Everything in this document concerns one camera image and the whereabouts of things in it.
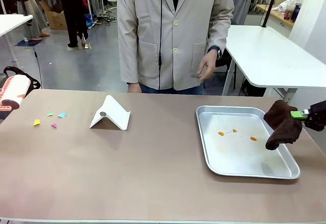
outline silver baking tray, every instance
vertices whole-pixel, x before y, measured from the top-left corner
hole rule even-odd
[[[273,130],[260,109],[201,106],[196,115],[206,163],[214,173],[276,179],[300,176],[300,169],[284,144],[274,151],[265,148]]]

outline blue mat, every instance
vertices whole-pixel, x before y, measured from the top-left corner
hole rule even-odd
[[[22,41],[18,42],[15,46],[16,47],[33,47],[33,46],[39,44],[41,41],[42,40],[25,42],[25,40],[22,40]]]

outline white cylinder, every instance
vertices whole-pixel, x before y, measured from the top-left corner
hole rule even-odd
[[[6,88],[0,100],[0,105],[11,106],[12,109],[18,109],[30,87],[30,84],[30,79],[25,75],[15,75]]]

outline yellow paper scrap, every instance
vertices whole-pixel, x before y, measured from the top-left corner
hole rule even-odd
[[[40,120],[35,120],[35,121],[34,121],[34,126],[38,126],[38,125],[40,125],[40,124],[41,124]]]

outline blue jeans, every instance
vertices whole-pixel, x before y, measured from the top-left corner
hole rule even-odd
[[[174,90],[173,88],[158,91],[156,89],[149,88],[142,84],[140,84],[140,86],[143,93],[183,94],[183,95],[202,95],[203,88],[204,88],[203,85],[200,85],[199,87],[189,88],[181,91]]]

